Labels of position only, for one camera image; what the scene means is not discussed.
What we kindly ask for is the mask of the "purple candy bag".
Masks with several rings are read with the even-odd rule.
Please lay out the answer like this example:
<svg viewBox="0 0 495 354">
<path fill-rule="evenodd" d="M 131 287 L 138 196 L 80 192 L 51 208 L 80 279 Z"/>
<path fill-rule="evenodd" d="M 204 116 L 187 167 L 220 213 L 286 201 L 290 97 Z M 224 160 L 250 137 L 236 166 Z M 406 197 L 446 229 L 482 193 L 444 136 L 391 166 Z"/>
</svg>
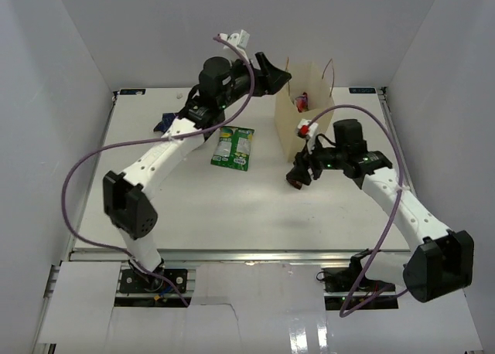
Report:
<svg viewBox="0 0 495 354">
<path fill-rule="evenodd" d="M 309 110 L 309 99 L 306 92 L 294 99 L 295 106 L 299 113 L 304 113 Z"/>
</svg>

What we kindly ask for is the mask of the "green Fox's candy bag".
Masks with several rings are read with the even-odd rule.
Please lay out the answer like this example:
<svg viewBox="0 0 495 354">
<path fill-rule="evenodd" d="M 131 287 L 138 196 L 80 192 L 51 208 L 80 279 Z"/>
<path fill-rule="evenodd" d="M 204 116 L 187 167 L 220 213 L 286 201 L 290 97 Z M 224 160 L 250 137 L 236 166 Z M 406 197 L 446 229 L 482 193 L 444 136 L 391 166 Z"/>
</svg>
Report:
<svg viewBox="0 0 495 354">
<path fill-rule="evenodd" d="M 236 126 L 220 128 L 219 141 L 211 165 L 246 172 L 249 168 L 254 129 Z"/>
</svg>

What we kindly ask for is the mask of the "dark purple snack bag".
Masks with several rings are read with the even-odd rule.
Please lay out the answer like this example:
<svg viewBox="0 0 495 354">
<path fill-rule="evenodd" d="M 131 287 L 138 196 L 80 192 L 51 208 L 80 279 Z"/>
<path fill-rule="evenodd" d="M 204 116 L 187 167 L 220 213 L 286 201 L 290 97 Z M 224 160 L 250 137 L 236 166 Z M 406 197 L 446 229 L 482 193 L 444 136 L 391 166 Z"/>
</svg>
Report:
<svg viewBox="0 0 495 354">
<path fill-rule="evenodd" d="M 177 113 L 162 114 L 161 121 L 153 128 L 155 133 L 165 134 L 171 127 L 177 117 Z"/>
</svg>

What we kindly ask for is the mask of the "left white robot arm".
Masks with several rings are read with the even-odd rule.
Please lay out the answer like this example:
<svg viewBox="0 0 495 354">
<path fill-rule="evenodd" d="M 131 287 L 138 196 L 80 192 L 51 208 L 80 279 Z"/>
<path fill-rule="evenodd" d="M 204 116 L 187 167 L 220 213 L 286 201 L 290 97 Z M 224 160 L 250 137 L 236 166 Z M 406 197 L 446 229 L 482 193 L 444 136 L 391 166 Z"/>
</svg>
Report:
<svg viewBox="0 0 495 354">
<path fill-rule="evenodd" d="M 124 239 L 137 282 L 146 291 L 162 286 L 163 260 L 152 237 L 158 213 L 151 203 L 155 191 L 172 170 L 200 147 L 225 120 L 225 109 L 247 94 L 274 95 L 291 74 L 256 53 L 258 68 L 242 60 L 211 57 L 203 64 L 199 82 L 186 99 L 171 126 L 166 141 L 153 145 L 122 172 L 109 171 L 103 178 L 104 213 Z"/>
</svg>

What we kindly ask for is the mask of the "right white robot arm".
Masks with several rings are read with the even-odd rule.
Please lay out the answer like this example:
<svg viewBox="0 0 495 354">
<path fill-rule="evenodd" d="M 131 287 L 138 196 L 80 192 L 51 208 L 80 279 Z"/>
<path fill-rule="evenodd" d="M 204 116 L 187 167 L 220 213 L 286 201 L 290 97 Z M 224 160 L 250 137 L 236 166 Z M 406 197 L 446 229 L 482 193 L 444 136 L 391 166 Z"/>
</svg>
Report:
<svg viewBox="0 0 495 354">
<path fill-rule="evenodd" d="M 370 151 L 356 119 L 333 125 L 335 141 L 325 147 L 318 124 L 303 119 L 296 128 L 304 140 L 295 155 L 287 182 L 301 189 L 325 170 L 340 170 L 372 198 L 405 239 L 410 256 L 365 250 L 349 266 L 350 284 L 367 291 L 377 281 L 400 285 L 420 302 L 466 288 L 473 279 L 474 241 L 465 231 L 455 232 L 438 220 L 410 189 L 400 186 L 399 173 L 380 151 Z"/>
</svg>

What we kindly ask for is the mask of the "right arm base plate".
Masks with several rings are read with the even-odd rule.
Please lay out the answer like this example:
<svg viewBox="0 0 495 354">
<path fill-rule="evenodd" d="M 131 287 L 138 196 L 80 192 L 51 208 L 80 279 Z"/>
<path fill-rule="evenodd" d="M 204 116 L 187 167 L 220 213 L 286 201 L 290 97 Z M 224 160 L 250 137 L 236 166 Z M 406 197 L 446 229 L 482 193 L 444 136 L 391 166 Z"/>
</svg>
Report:
<svg viewBox="0 0 495 354">
<path fill-rule="evenodd" d="M 316 280 L 324 285 L 324 301 L 327 311 L 339 311 L 353 285 L 351 273 L 344 267 L 323 268 L 317 275 Z M 369 302 L 361 310 L 395 310 L 398 309 L 396 287 L 383 281 L 372 281 L 364 278 L 348 305 L 353 308 L 362 301 L 376 294 L 382 288 L 387 288 L 380 296 Z"/>
</svg>

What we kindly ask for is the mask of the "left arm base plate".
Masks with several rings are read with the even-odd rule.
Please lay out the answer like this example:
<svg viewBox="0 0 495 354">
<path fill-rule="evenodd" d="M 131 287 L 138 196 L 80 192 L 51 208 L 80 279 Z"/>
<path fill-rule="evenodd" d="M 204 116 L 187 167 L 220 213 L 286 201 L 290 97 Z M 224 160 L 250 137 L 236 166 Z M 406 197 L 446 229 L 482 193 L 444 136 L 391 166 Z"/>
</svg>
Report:
<svg viewBox="0 0 495 354">
<path fill-rule="evenodd" d="M 172 282 L 181 294 L 186 293 L 188 280 L 187 269 L 161 269 L 159 272 Z M 175 294 L 176 291 L 163 279 L 151 277 L 147 274 L 135 271 L 132 268 L 121 272 L 118 292 L 121 294 L 154 294 L 164 298 L 167 294 Z"/>
</svg>

